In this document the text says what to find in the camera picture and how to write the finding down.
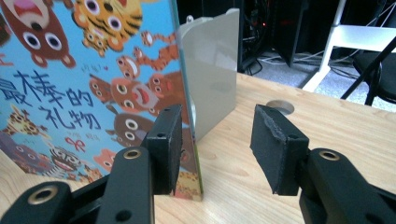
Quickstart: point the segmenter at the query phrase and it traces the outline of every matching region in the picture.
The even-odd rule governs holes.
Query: cartoon animal face
[[[117,65],[125,78],[136,79],[140,76],[139,64],[129,56],[120,56],[117,59]]]
[[[140,146],[146,134],[154,125],[153,121],[139,115],[119,114],[112,105],[108,105],[107,109],[116,114],[116,117],[114,118],[114,130],[106,130],[106,132],[110,135],[116,135],[117,138],[113,140],[124,147]]]
[[[79,166],[81,166],[79,158],[62,147],[52,146],[49,148],[49,152],[51,154],[52,162],[66,172],[74,172]]]
[[[3,130],[4,133],[12,135],[14,133],[25,133],[29,135],[42,135],[45,138],[50,138],[46,133],[47,128],[43,126],[37,127],[32,121],[29,120],[29,113],[26,110],[20,110],[11,105],[13,112],[9,115],[7,120],[7,127]]]
[[[176,94],[183,96],[183,80],[180,72],[166,76],[156,73],[150,77],[148,87],[159,98]]]
[[[73,18],[75,23],[87,29],[90,26],[106,34],[108,45],[121,50],[142,23],[140,2],[146,0],[79,0],[75,3]]]
[[[99,77],[90,75],[90,89],[91,92],[102,102],[107,103],[113,99],[110,91],[110,83],[105,82]]]
[[[152,45],[154,45],[154,42],[157,40],[161,40],[162,42],[168,43],[168,44],[171,44],[172,42],[174,42],[176,40],[175,33],[172,33],[169,36],[165,36],[165,35],[161,35],[161,34],[153,35],[149,31],[144,31],[141,33],[140,36],[142,37],[143,44],[148,47],[151,47]]]
[[[47,172],[53,165],[25,145],[19,145],[6,133],[0,133],[0,148],[26,173]]]
[[[87,48],[95,49],[101,57],[105,57],[105,52],[108,49],[106,36],[102,31],[95,28],[92,31],[90,29],[84,30],[82,44]]]
[[[104,148],[101,150],[101,154],[99,156],[94,156],[93,159],[110,173],[111,167],[113,167],[115,157],[115,152],[111,151],[110,149]]]
[[[159,101],[148,86],[123,77],[111,81],[111,94],[122,110],[131,113],[150,111]]]
[[[69,68],[76,65],[61,24],[42,0],[8,0],[0,5],[10,28],[37,65],[47,67],[47,60],[60,60]]]

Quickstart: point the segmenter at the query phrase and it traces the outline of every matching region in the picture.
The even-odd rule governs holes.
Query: blue book cover
[[[25,173],[92,182],[183,105],[176,196],[201,200],[176,1],[0,0],[0,148]]]

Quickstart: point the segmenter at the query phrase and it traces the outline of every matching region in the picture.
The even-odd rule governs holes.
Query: black equipment
[[[154,223],[153,195],[175,192],[181,105],[165,108],[140,147],[117,153],[111,174],[71,192],[60,181],[26,190],[1,223]]]
[[[396,195],[370,185],[341,153],[308,143],[279,111],[256,105],[250,148],[273,193],[302,189],[306,223],[394,223]]]

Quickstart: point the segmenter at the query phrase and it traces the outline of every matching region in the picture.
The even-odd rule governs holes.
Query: cartoon tiger illustration
[[[149,31],[142,32],[140,35],[142,37],[142,42],[145,46],[151,47],[155,41],[161,40],[164,43],[172,44],[176,40],[176,34],[172,33],[169,36],[161,35],[161,34],[152,34]]]
[[[87,40],[87,34],[101,36],[104,47],[115,51],[123,49],[123,44],[139,32],[143,20],[140,3],[156,0],[77,0],[73,20],[84,30],[83,43],[96,49],[97,43]]]
[[[136,63],[146,64],[156,71],[162,71],[171,61],[178,59],[178,47],[173,44],[160,49],[157,59],[150,59],[138,47],[134,47],[133,55],[136,57]]]

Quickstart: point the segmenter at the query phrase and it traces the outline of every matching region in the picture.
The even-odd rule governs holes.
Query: table surface
[[[309,148],[346,155],[368,182],[396,193],[396,114],[246,75],[236,82],[235,110],[197,145],[204,199],[155,196],[157,223],[304,223],[299,198],[273,195],[249,148],[254,106],[272,100],[294,105],[287,118],[310,138]],[[26,189],[50,178],[26,175],[2,151],[0,160],[3,214]]]

